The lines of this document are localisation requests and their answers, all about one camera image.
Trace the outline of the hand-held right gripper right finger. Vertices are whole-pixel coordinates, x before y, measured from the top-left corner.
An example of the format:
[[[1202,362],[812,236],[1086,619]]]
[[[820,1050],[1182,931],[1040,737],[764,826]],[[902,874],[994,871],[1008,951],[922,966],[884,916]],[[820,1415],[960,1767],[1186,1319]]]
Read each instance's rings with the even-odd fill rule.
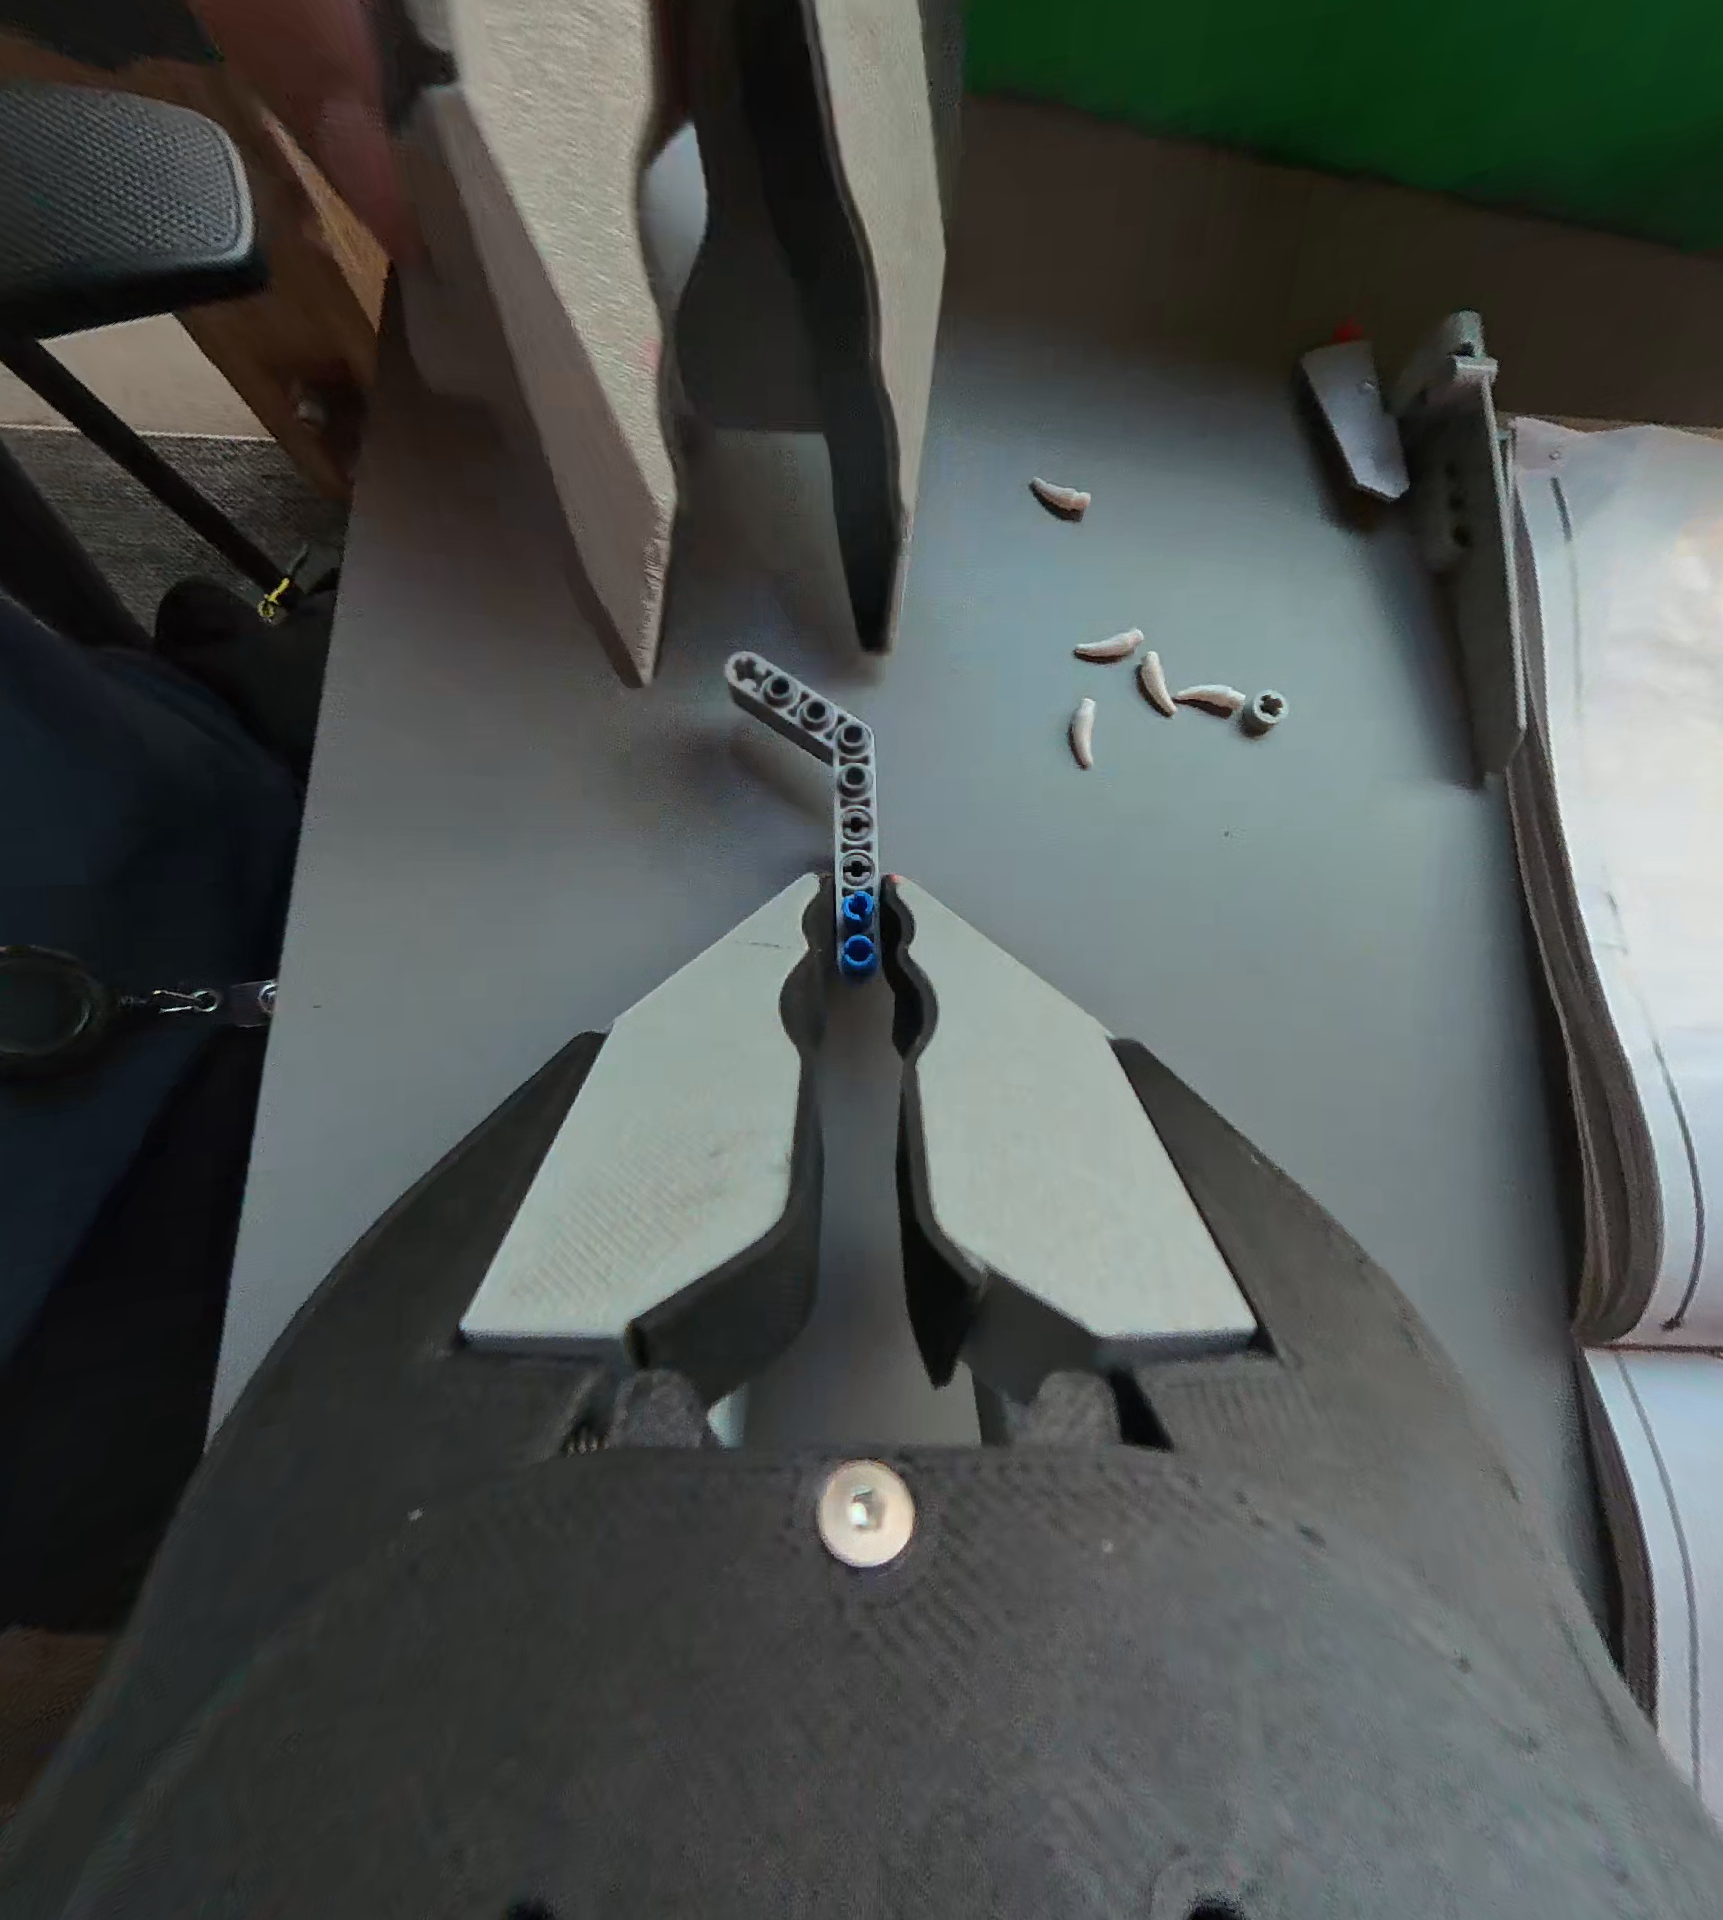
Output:
[[[928,889],[890,876],[878,907],[928,1383],[970,1378],[986,1444],[1172,1444],[1142,1371],[1250,1355],[1259,1322],[1136,1050]]]

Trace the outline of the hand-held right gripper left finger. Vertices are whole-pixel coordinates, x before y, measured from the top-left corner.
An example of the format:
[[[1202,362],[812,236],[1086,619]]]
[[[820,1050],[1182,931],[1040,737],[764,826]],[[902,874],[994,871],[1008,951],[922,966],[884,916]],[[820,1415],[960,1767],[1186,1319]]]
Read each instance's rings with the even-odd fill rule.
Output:
[[[470,1349],[752,1385],[818,1291],[826,895],[784,887],[596,1043],[486,1277]]]

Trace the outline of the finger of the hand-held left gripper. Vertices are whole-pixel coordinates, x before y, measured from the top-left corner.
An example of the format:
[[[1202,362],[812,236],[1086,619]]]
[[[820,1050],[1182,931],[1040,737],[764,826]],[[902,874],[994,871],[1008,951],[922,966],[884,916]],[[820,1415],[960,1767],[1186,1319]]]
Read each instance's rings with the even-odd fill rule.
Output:
[[[914,541],[966,8],[680,4],[706,218],[682,289],[682,396],[710,428],[826,443],[860,648],[896,643]]]
[[[680,124],[668,4],[396,7],[396,151],[426,264],[418,372],[546,468],[618,677],[658,677],[682,467],[668,311],[642,236]]]

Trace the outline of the grey angled lego beam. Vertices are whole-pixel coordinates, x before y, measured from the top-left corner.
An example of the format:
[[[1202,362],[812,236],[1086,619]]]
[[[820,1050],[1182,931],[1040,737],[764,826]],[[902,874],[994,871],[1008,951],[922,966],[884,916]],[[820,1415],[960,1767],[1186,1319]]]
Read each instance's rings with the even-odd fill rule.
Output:
[[[814,691],[774,661],[738,651],[726,669],[730,696],[742,713],[758,718],[778,737],[814,757],[832,778],[832,965],[844,942],[840,904],[850,893],[874,895],[874,924],[866,931],[878,946],[878,893],[882,881],[878,849],[878,791],[874,731],[836,700]],[[848,978],[854,985],[874,978]]]

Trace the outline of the grey lego assembly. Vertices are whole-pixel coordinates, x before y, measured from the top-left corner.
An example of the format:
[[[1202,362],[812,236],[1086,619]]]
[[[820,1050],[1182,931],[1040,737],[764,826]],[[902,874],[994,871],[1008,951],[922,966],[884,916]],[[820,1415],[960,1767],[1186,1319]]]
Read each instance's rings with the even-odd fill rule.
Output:
[[[1477,768],[1503,776],[1527,731],[1517,496],[1483,318],[1457,309],[1383,383],[1365,339],[1305,350],[1297,376],[1347,487],[1407,509],[1441,590]]]

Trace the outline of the person's left hand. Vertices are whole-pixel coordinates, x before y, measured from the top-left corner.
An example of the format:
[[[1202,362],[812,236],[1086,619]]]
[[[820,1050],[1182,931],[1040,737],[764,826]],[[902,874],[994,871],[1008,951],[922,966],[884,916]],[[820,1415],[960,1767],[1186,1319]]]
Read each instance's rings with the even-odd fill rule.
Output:
[[[424,259],[368,3],[196,3],[210,41],[394,262]]]

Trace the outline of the black shoe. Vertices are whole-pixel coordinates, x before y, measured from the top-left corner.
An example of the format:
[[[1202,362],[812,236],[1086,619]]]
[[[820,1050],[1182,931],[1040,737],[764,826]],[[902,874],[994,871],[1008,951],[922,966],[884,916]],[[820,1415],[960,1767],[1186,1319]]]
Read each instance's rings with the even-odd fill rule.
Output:
[[[340,583],[340,557],[306,549],[256,603],[192,578],[154,619],[168,664],[218,696],[298,780],[312,768]]]

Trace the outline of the black office chair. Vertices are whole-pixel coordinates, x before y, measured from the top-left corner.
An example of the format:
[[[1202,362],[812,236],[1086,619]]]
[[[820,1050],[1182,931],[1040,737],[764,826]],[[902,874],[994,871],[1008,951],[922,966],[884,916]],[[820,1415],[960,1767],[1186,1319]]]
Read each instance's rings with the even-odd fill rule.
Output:
[[[250,174],[198,111],[0,82],[0,364],[256,588],[278,623],[334,562],[276,565],[48,350],[62,336],[250,299],[268,282]],[[146,645],[102,568],[0,439],[0,593],[82,647]]]

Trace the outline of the green cloth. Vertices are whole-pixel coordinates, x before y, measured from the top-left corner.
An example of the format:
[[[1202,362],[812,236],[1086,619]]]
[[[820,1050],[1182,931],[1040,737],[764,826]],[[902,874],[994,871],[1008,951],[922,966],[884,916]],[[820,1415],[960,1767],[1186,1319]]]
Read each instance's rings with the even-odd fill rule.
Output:
[[[980,3],[970,88],[1723,249],[1723,3]]]

